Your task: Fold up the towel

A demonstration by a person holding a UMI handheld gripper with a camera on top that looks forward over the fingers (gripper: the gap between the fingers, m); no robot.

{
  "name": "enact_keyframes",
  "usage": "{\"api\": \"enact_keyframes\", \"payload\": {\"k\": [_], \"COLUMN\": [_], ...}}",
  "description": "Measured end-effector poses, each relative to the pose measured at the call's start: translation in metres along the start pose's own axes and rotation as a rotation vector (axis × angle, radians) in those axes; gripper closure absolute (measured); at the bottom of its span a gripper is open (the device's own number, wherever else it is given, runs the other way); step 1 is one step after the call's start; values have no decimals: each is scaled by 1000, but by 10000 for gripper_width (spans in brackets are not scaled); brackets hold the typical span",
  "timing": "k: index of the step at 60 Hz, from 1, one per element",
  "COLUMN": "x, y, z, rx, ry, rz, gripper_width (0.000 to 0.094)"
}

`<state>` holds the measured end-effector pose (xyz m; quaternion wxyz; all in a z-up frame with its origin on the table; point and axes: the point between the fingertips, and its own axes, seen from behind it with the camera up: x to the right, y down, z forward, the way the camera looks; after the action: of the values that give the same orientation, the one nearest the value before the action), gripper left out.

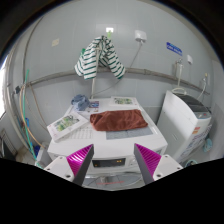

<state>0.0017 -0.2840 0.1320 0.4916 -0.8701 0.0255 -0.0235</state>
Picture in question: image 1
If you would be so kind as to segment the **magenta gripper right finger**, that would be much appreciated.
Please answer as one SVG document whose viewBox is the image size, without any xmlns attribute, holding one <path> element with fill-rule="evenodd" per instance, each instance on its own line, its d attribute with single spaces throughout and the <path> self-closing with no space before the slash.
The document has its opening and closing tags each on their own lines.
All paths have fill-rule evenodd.
<svg viewBox="0 0 224 224">
<path fill-rule="evenodd" d="M 145 183 L 152 183 L 182 169 L 169 155 L 159 155 L 139 144 L 134 144 L 134 155 Z"/>
</svg>

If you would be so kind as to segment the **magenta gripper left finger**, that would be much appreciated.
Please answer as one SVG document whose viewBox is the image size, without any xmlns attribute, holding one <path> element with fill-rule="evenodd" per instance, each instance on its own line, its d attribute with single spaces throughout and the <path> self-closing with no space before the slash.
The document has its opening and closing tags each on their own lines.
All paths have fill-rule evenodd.
<svg viewBox="0 0 224 224">
<path fill-rule="evenodd" d="M 58 156 L 45 171 L 81 186 L 94 155 L 94 145 L 90 144 L 69 156 Z"/>
</svg>

